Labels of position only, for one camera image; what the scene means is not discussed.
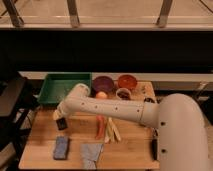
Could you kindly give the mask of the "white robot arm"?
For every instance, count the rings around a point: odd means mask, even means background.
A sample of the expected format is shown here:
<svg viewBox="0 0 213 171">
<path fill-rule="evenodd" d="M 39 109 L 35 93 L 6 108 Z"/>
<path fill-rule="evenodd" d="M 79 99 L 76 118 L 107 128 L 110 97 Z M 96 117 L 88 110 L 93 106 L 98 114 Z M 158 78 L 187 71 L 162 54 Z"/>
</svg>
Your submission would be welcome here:
<svg viewBox="0 0 213 171">
<path fill-rule="evenodd" d="M 75 85 L 59 103 L 53 118 L 75 112 L 101 114 L 158 130 L 160 171 L 213 171 L 202 111 L 194 99 L 171 94 L 160 103 L 96 99 L 87 85 Z"/>
</svg>

